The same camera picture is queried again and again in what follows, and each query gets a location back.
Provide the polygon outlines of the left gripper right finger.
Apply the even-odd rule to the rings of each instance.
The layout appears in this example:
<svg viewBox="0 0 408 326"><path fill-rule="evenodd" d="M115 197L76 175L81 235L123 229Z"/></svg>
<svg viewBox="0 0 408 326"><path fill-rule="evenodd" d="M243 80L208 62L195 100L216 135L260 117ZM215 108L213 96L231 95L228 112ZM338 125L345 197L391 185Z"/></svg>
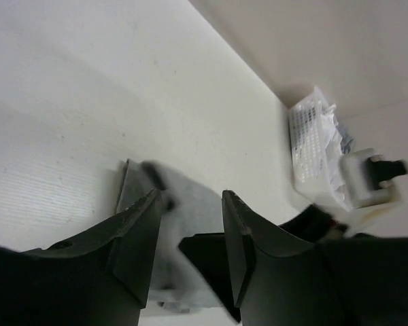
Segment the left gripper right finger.
<svg viewBox="0 0 408 326"><path fill-rule="evenodd" d="M244 325L408 325L408 238L297 238L222 194L233 299Z"/></svg>

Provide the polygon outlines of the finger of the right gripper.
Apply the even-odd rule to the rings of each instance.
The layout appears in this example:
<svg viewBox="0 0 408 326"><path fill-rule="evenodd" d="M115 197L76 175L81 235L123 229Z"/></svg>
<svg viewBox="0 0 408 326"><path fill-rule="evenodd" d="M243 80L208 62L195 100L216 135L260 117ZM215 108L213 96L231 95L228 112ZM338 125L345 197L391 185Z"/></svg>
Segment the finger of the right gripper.
<svg viewBox="0 0 408 326"><path fill-rule="evenodd" d="M147 178L150 180L155 189L158 189L161 193L164 209L174 210L175 209L175 198L172 196L170 189L163 179L157 165L151 161L144 161L141 163L141 168L146 174Z"/></svg>
<svg viewBox="0 0 408 326"><path fill-rule="evenodd" d="M224 233L185 237L178 248L198 270L233 320L240 323L241 313L233 299Z"/></svg>

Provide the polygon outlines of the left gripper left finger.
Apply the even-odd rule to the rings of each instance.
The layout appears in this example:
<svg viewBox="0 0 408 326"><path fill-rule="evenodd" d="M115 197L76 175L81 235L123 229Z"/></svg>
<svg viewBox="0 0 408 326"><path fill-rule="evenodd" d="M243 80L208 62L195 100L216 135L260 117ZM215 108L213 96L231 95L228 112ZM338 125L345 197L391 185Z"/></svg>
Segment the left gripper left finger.
<svg viewBox="0 0 408 326"><path fill-rule="evenodd" d="M136 325L145 308L160 192L47 249L0 247L0 325Z"/></svg>

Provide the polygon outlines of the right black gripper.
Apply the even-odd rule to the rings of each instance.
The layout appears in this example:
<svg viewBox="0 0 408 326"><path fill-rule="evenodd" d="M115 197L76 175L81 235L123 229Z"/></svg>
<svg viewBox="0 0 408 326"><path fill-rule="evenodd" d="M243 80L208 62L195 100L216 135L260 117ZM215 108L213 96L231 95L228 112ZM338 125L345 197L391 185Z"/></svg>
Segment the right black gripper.
<svg viewBox="0 0 408 326"><path fill-rule="evenodd" d="M310 204L296 217L279 227L301 240L312 243L343 238L349 228L347 224L338 222L315 204Z"/></svg>

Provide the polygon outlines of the grey tank top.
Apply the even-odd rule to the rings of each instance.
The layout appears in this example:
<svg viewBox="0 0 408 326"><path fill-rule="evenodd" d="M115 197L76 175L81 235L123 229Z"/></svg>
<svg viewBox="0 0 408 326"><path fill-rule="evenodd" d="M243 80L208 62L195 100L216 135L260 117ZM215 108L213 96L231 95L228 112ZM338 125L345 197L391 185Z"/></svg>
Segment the grey tank top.
<svg viewBox="0 0 408 326"><path fill-rule="evenodd" d="M162 210L148 301L173 314L219 307L218 298L178 245L185 237L223 231L220 195L160 162L151 162L175 198L175 209ZM155 189L141 163L128 159L123 166L118 213Z"/></svg>

